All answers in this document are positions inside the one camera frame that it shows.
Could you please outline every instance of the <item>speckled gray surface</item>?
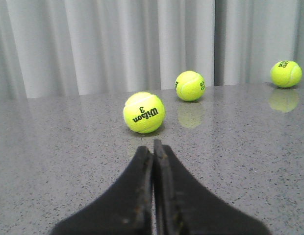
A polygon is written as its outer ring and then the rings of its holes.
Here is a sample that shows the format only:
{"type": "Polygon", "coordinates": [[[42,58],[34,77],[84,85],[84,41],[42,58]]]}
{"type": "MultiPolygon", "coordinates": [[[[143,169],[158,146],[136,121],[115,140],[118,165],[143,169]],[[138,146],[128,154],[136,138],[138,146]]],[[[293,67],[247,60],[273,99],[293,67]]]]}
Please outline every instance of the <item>speckled gray surface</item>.
{"type": "Polygon", "coordinates": [[[155,138],[274,235],[304,234],[304,81],[289,90],[209,87],[196,103],[174,90],[153,93],[167,115],[147,135],[124,124],[132,93],[0,103],[0,235],[48,234],[100,196],[138,146],[152,151],[155,138]]]}

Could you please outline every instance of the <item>curtain fold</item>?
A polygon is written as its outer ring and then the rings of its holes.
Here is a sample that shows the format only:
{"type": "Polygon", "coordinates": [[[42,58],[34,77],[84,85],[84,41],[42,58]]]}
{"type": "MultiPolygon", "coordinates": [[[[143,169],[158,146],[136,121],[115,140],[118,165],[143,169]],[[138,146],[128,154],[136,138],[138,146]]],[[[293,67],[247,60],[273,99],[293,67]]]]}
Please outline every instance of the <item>curtain fold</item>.
{"type": "Polygon", "coordinates": [[[304,68],[304,0],[0,0],[0,100],[270,81],[304,68]]]}

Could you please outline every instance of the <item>granite countertop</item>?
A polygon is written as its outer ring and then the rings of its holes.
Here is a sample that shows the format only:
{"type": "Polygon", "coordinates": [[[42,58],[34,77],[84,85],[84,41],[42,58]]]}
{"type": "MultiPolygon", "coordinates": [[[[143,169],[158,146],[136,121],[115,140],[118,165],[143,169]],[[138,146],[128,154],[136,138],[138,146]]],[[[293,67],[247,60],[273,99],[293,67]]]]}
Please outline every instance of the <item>granite countertop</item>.
{"type": "Polygon", "coordinates": [[[133,93],[0,102],[0,235],[44,235],[114,183],[140,145],[168,144],[198,181],[263,221],[304,234],[304,81],[208,87],[193,103],[151,91],[163,125],[137,134],[122,109],[133,93]]]}

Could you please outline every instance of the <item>white curtain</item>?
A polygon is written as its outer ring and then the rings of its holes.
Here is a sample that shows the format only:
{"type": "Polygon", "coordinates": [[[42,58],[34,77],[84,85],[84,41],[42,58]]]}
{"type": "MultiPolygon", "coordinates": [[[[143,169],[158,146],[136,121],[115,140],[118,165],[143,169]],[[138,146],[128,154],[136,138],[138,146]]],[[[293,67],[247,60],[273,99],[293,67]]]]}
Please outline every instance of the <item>white curtain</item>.
{"type": "Polygon", "coordinates": [[[304,68],[304,0],[0,0],[0,100],[270,81],[304,68]]]}

